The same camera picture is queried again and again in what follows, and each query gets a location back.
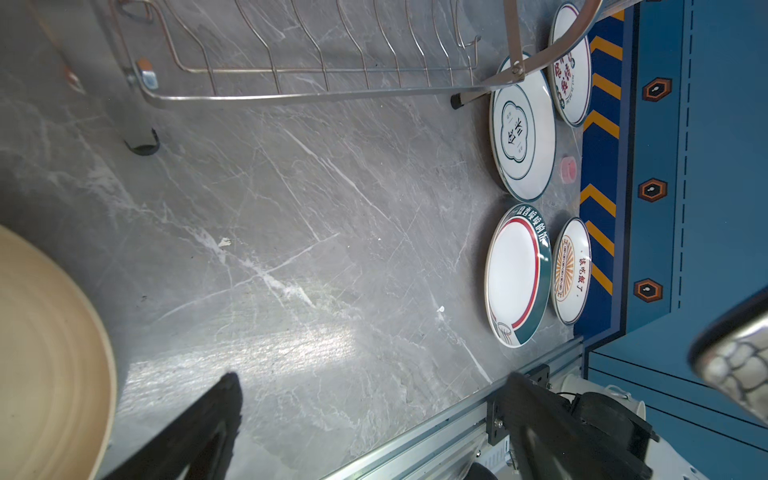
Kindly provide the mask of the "black floral square plate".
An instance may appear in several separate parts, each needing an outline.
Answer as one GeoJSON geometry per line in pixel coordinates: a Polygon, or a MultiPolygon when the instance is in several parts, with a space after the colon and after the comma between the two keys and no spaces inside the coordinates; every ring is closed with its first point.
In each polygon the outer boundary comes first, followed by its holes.
{"type": "Polygon", "coordinates": [[[719,316],[688,352],[703,382],[767,422],[767,290],[719,316]]]}

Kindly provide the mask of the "cream round plate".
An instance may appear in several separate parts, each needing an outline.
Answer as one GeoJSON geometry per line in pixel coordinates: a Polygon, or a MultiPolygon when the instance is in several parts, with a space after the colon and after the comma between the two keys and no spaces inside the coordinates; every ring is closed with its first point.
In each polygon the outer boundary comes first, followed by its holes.
{"type": "Polygon", "coordinates": [[[92,479],[115,417],[101,318],[70,276],[1,230],[1,476],[92,479]]]}

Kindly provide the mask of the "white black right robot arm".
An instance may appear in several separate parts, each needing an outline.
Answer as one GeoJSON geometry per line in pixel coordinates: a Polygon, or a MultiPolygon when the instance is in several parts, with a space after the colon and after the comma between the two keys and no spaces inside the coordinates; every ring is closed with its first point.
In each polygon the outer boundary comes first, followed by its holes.
{"type": "Polygon", "coordinates": [[[644,460],[651,441],[660,436],[653,427],[617,400],[597,392],[574,394],[569,412],[589,432],[612,446],[644,460]]]}

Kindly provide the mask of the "white plate green red rim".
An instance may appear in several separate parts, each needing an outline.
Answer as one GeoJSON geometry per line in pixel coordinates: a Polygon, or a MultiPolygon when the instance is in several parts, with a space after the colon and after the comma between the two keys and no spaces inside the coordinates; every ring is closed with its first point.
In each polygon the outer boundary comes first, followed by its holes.
{"type": "Polygon", "coordinates": [[[492,236],[484,274],[484,301],[497,340],[517,349],[536,333],[547,310],[553,271],[544,216],[520,203],[502,217],[492,236]]]}

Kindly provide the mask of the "steel wire dish rack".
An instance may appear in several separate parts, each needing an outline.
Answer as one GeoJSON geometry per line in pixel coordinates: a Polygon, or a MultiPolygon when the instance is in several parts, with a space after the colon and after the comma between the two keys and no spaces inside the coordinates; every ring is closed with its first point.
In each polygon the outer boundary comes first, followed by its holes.
{"type": "Polygon", "coordinates": [[[511,60],[493,74],[458,1],[94,1],[91,9],[140,105],[449,95],[460,108],[551,65],[586,36],[602,5],[586,2],[563,37],[528,54],[520,3],[493,2],[511,60]]]}

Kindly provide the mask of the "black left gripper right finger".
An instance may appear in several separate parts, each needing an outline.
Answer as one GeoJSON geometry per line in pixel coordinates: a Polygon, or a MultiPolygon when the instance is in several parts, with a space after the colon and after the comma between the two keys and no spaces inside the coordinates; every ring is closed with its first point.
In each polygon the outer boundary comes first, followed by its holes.
{"type": "Polygon", "coordinates": [[[649,479],[651,468],[589,432],[569,412],[571,401],[512,373],[500,411],[525,479],[649,479]]]}

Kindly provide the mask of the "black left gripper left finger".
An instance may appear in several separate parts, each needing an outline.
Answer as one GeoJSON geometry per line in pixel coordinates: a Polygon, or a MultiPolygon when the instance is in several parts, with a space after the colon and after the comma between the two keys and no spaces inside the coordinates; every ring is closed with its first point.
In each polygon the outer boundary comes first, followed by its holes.
{"type": "Polygon", "coordinates": [[[223,479],[242,422],[238,375],[228,372],[108,479],[223,479]]]}

